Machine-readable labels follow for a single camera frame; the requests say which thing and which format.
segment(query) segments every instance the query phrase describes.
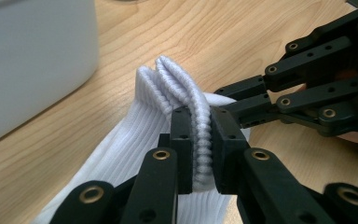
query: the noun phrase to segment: white container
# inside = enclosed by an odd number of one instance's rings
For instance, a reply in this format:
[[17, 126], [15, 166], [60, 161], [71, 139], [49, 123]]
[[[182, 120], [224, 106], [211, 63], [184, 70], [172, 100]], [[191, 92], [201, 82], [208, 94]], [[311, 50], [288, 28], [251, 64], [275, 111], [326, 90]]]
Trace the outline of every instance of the white container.
[[91, 0], [0, 0], [0, 137], [83, 84], [98, 47]]

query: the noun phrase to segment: wooden table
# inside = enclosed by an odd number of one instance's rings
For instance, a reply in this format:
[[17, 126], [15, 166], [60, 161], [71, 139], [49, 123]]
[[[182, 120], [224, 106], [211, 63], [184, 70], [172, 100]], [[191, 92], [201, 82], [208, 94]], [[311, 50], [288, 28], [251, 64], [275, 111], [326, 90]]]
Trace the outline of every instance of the wooden table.
[[[168, 55], [204, 91], [215, 91], [263, 74], [286, 43], [354, 10], [344, 2], [96, 0], [101, 46], [96, 73], [0, 139], [0, 223], [28, 223], [67, 184], [126, 115], [140, 65]], [[339, 181], [358, 186], [358, 145], [279, 121], [253, 128], [250, 144], [276, 153], [312, 189]]]

